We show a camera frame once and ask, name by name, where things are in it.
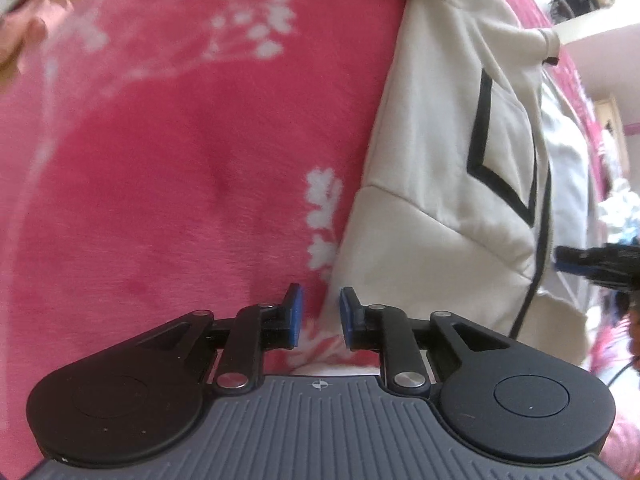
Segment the beige sweatshirt garment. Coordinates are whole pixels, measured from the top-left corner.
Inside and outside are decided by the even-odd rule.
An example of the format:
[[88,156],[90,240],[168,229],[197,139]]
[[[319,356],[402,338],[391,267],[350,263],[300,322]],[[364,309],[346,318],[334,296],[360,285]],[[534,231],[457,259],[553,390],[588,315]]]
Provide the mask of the beige sweatshirt garment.
[[407,0],[319,324],[346,286],[449,310],[576,365],[588,300],[551,281],[556,165],[542,102],[561,43],[506,0]]

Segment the cream wooden nightstand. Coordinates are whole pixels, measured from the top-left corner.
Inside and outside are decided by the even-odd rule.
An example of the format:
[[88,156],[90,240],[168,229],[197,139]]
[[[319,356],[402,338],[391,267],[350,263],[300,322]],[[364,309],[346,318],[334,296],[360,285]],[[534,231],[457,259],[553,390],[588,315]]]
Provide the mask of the cream wooden nightstand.
[[622,168],[623,175],[629,177],[630,166],[626,136],[615,96],[609,94],[606,98],[594,102],[594,114],[596,114],[600,125],[608,130],[615,140],[618,156],[620,156],[620,168]]

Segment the pink floral bed blanket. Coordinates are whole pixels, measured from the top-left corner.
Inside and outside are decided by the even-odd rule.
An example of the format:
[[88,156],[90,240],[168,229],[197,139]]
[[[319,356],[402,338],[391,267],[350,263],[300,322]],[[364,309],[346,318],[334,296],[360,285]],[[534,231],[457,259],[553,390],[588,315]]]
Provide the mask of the pink floral bed blanket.
[[[1,98],[1,473],[30,390],[183,313],[303,286],[271,374],[372,372],[321,328],[407,0],[85,0]],[[579,134],[556,87],[553,127]]]

